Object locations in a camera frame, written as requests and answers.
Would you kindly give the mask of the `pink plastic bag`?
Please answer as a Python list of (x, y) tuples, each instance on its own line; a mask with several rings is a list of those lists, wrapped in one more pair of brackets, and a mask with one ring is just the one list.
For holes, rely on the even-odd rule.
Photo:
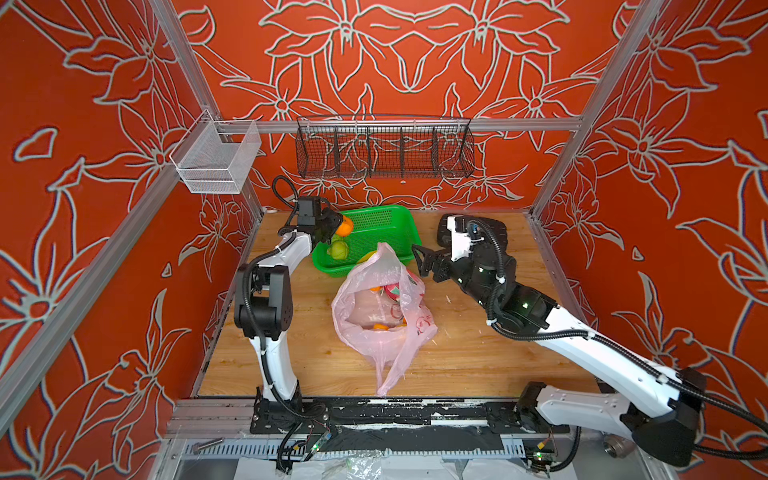
[[(399, 283), (399, 302), (383, 287)], [(387, 244), (347, 275), (331, 303), (334, 328), (340, 340), (375, 367), (376, 395), (384, 397), (400, 381), (422, 346), (438, 332), (425, 303), (424, 282), (407, 269)], [(390, 327), (374, 331), (374, 324)]]

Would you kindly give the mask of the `green apple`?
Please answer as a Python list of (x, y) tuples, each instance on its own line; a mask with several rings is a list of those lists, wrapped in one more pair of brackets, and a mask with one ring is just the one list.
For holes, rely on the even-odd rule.
[(328, 249), (328, 255), (334, 261), (346, 260), (349, 256), (349, 245), (343, 240), (335, 240)]

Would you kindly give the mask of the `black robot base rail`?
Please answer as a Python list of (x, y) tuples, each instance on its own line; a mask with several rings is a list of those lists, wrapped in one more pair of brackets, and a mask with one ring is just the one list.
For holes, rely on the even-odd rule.
[(299, 459), (317, 449), (317, 460), (355, 452), (440, 455), (447, 459), (532, 455), (543, 443), (547, 454), (563, 456), (573, 439), (568, 426), (524, 427), (512, 398), (473, 397), (308, 397), (305, 414), (323, 407), (313, 420), (287, 413), (275, 401), (257, 398), (245, 432), (277, 443), (294, 425), (288, 446)]

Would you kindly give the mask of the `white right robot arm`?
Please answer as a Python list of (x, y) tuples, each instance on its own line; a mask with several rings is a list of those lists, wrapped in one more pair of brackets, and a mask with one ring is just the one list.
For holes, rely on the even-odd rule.
[(684, 467), (693, 457), (701, 400), (674, 387), (703, 388), (703, 377), (681, 373), (631, 351), (622, 353), (554, 299), (515, 280), (514, 258), (504, 255), (505, 277), (491, 246), (475, 245), (459, 259), (447, 249), (412, 248), (421, 276), (451, 280), (486, 310), (488, 325), (507, 338), (552, 350), (612, 388), (593, 394), (529, 383), (518, 398), (517, 421), (526, 431), (548, 426), (600, 430), (633, 441), (652, 457)]

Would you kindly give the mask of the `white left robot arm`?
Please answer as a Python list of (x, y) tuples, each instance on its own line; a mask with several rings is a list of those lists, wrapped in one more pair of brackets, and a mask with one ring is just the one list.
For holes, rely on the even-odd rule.
[(327, 416), (320, 404), (302, 406), (299, 381), (293, 372), (287, 331), (294, 315), (291, 276), (320, 243), (328, 244), (344, 217), (318, 197), (296, 201), (278, 231), (281, 241), (236, 273), (235, 325), (249, 339), (259, 360), (266, 399), (302, 420)]

